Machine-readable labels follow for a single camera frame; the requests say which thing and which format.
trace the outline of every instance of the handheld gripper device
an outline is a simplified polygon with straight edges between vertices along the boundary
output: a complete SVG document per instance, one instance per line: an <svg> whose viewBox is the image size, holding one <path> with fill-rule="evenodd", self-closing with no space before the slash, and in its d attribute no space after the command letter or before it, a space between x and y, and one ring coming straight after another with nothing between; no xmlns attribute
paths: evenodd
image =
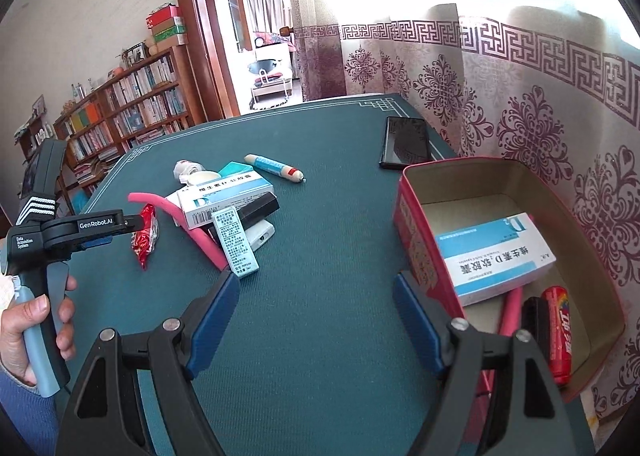
<svg viewBox="0 0 640 456"><path fill-rule="evenodd" d="M65 296L71 254L105 245L115 235L143 227L139 215L121 210L56 218L56 180L65 155L65 141L45 139L24 174L21 210L0 251L0 269L12 276L15 300L24 303L47 295L50 313L24 332L27 354L41 396L52 396L69 382L69 371L56 345L62 323L58 308Z"/></svg>
<svg viewBox="0 0 640 456"><path fill-rule="evenodd" d="M66 406L56 456L157 454L141 370L151 373L175 455L225 456L192 381L211 364L239 295L238 276L226 270L180 317L152 331L102 330ZM452 319L409 272L397 275L392 295L418 359L442 383L406 456L577 454L560 392L529 332L482 333L462 317ZM495 372L487 400L476 397L482 370Z"/></svg>

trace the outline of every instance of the window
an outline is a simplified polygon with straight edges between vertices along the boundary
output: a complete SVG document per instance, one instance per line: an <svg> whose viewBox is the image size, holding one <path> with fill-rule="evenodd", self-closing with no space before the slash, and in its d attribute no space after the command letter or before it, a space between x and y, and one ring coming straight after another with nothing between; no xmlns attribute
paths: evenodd
<svg viewBox="0 0 640 456"><path fill-rule="evenodd" d="M251 50L253 47L251 44L249 25L246 22L246 15L244 13L244 3L242 3L242 0L229 0L229 10L231 11L231 19L234 23L238 52L243 48Z"/></svg>

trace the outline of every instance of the picture frame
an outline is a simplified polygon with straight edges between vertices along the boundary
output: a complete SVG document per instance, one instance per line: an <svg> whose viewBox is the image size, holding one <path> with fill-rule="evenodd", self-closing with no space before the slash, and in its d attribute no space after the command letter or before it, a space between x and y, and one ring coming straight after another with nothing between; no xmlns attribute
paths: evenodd
<svg viewBox="0 0 640 456"><path fill-rule="evenodd" d="M33 118L37 118L47 112L47 107L44 105L44 95L40 95L40 97L38 97L38 100L36 100L36 102L33 103L33 106L31 106L31 110L31 116Z"/></svg>
<svg viewBox="0 0 640 456"><path fill-rule="evenodd" d="M143 61L143 59L146 58L148 58L148 51L145 43L138 43L137 45L127 49L127 62L130 66Z"/></svg>

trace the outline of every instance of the human hand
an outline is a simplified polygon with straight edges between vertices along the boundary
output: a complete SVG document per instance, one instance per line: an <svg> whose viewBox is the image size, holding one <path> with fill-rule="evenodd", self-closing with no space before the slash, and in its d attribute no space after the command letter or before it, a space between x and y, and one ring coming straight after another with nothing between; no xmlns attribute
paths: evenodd
<svg viewBox="0 0 640 456"><path fill-rule="evenodd" d="M66 289L75 290L77 287L76 278L68 276ZM9 308L2 312L0 320L0 360L9 373L28 386L35 386L37 381L27 356L22 332L44 321L49 314L49 308L49 299L46 295L41 295L37 299L32 299L20 305L16 305L15 301L11 301ZM65 360L72 359L76 355L74 325L71 321L75 312L76 306L67 296L60 304L60 308L54 311L60 316L60 321L63 322L63 326L56 337L56 344Z"/></svg>

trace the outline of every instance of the table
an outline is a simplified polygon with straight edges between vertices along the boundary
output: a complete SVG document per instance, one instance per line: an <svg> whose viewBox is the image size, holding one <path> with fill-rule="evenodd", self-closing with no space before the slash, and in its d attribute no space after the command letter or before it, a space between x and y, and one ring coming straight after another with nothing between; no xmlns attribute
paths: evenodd
<svg viewBox="0 0 640 456"><path fill-rule="evenodd" d="M274 237L256 252L260 270L241 280L222 343L194 381L228 456L402 455L433 401L436 384L418 363L391 299L393 277L408 260L391 220L399 172L378 167L388 115L417 112L385 94L196 126L131 150L89 201L86 211L138 212L127 194L175 191L172 169L182 159L217 170L254 153L305 173L299 184L264 175L281 206L269 217ZM430 141L434 157L452 156L433 130ZM101 329L152 329L215 281L218 271L196 245L161 211L158 218L146 272L128 237L73 257L80 289L72 378ZM156 451L172 454L143 375ZM590 443L577 407L576 436Z"/></svg>

